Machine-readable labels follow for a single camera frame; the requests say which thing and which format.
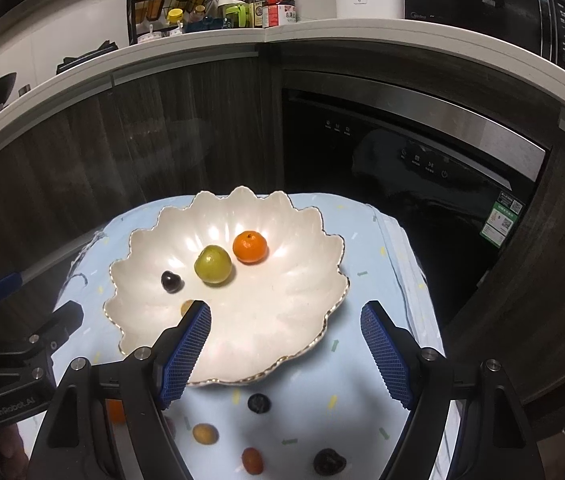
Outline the small orange mandarin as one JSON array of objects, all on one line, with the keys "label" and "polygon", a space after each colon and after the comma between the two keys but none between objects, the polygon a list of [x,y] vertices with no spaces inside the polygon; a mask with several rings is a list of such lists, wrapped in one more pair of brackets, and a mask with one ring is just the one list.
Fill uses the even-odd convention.
[{"label": "small orange mandarin", "polygon": [[123,402],[121,400],[107,399],[106,408],[108,411],[109,420],[112,425],[125,424],[126,416],[125,416]]}]

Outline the tan longan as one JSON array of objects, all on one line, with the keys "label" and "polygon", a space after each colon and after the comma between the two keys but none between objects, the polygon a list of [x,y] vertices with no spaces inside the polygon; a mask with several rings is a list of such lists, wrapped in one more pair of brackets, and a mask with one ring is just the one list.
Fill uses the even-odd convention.
[{"label": "tan longan", "polygon": [[202,424],[197,424],[192,428],[192,437],[194,441],[202,445],[213,445],[220,438],[220,434],[215,426],[202,422]]},{"label": "tan longan", "polygon": [[194,304],[194,300],[186,300],[181,306],[180,306],[180,315],[181,316],[185,316],[186,313],[188,312],[188,310],[191,308],[191,306]]}]

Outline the green round fruit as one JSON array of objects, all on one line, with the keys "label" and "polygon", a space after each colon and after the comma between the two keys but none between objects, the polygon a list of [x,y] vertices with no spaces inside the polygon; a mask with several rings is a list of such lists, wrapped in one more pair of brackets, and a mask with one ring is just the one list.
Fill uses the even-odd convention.
[{"label": "green round fruit", "polygon": [[206,246],[194,263],[194,272],[204,283],[222,284],[232,274],[232,258],[223,247]]}]

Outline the large orange mandarin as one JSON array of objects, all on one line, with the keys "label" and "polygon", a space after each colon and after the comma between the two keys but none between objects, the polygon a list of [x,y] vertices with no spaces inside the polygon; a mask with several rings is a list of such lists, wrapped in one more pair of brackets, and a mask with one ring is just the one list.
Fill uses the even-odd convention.
[{"label": "large orange mandarin", "polygon": [[234,239],[232,251],[242,263],[259,263],[268,255],[267,240],[256,231],[244,231]]}]

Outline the dark blueberry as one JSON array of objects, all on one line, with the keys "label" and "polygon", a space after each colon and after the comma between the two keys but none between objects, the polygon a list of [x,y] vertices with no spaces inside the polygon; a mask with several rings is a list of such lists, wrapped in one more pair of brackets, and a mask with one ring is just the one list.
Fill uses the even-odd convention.
[{"label": "dark blueberry", "polygon": [[264,393],[253,393],[249,396],[248,408],[255,414],[265,414],[272,408],[272,401]]}]

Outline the white scalloped ceramic bowl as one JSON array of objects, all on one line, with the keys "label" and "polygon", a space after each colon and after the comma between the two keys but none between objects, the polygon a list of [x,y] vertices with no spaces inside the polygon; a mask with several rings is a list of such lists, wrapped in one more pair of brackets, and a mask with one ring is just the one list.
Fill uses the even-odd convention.
[{"label": "white scalloped ceramic bowl", "polygon": [[[267,257],[255,264],[232,261],[222,284],[200,280],[194,272],[200,252],[209,245],[230,252],[244,231],[266,238]],[[349,289],[344,254],[343,237],[325,232],[316,206],[297,208],[284,192],[258,197],[245,186],[225,197],[203,191],[186,207],[161,208],[152,226],[130,232],[125,256],[109,266],[114,292],[104,315],[120,331],[119,349],[127,356],[177,325],[186,300],[206,302],[212,326],[190,385],[242,386],[325,337]],[[183,279],[176,294],[162,287],[164,271]]]}]

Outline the black built-in dishwasher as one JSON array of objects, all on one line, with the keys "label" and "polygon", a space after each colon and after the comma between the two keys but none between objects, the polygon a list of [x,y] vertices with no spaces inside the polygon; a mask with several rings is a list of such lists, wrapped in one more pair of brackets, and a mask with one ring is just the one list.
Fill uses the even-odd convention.
[{"label": "black built-in dishwasher", "polygon": [[547,151],[463,106],[385,82],[288,70],[284,185],[374,206],[405,229],[441,322],[493,270]]}]

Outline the black spice rack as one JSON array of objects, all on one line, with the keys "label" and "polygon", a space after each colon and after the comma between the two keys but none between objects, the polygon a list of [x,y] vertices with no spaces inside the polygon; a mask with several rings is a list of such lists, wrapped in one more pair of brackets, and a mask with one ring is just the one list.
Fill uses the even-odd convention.
[{"label": "black spice rack", "polygon": [[217,17],[220,0],[126,0],[128,42],[193,32]]}]

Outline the white rice cooker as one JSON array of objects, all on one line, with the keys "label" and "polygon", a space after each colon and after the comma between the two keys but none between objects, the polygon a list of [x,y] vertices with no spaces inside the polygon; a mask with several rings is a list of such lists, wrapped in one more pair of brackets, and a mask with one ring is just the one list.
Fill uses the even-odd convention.
[{"label": "white rice cooker", "polygon": [[335,0],[337,18],[404,18],[405,0]]}]

